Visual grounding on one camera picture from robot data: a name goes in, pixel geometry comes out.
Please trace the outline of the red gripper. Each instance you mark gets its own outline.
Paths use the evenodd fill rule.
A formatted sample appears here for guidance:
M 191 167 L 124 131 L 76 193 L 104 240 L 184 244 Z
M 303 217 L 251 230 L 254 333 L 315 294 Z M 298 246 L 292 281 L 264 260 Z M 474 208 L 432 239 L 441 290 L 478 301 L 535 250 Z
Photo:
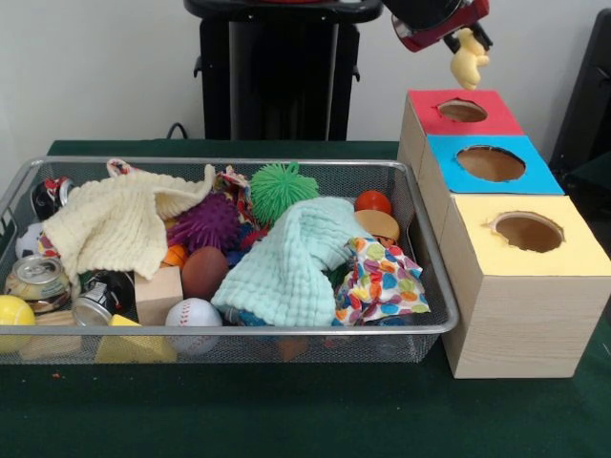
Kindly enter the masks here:
M 442 40 L 452 53 L 457 53 L 457 32 L 469 29 L 481 46 L 489 49 L 494 43 L 479 24 L 489 12 L 488 0 L 400 1 L 399 40 L 411 52 Z

